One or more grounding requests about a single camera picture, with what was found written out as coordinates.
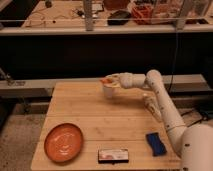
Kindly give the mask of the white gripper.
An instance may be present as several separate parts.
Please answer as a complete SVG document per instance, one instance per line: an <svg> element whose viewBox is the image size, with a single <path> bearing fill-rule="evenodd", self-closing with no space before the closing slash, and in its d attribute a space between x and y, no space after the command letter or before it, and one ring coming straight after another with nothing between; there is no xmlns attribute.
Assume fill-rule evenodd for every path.
<svg viewBox="0 0 213 171"><path fill-rule="evenodd" d="M105 85L109 88L129 88L132 86L132 73L115 73L107 75Z"/></svg>

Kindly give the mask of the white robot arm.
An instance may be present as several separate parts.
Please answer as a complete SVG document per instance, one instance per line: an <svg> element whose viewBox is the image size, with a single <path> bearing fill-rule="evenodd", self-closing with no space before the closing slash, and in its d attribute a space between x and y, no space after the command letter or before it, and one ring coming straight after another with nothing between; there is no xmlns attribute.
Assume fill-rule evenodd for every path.
<svg viewBox="0 0 213 171"><path fill-rule="evenodd" d="M109 88L149 87L155 93L171 146L181 159L180 171L213 171L213 127L207 124L186 126L158 70L150 70L147 74L116 73L105 79L104 85Z"/></svg>

